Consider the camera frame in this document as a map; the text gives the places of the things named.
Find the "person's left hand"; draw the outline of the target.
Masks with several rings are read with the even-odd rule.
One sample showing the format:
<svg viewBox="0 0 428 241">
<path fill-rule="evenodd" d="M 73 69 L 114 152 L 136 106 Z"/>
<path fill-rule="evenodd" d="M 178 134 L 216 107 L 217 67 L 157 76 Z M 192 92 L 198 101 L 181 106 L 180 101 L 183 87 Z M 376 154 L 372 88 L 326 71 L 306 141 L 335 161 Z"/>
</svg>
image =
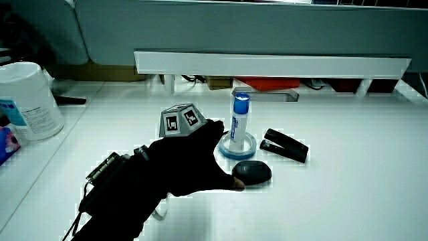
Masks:
<svg viewBox="0 0 428 241">
<path fill-rule="evenodd" d="M 150 144 L 148 154 L 160 168 L 169 193 L 245 189 L 240 179 L 216 162 L 213 152 L 224 134 L 223 122 L 206 119 L 194 104 L 178 104 L 161 112 L 160 139 Z"/>
</svg>

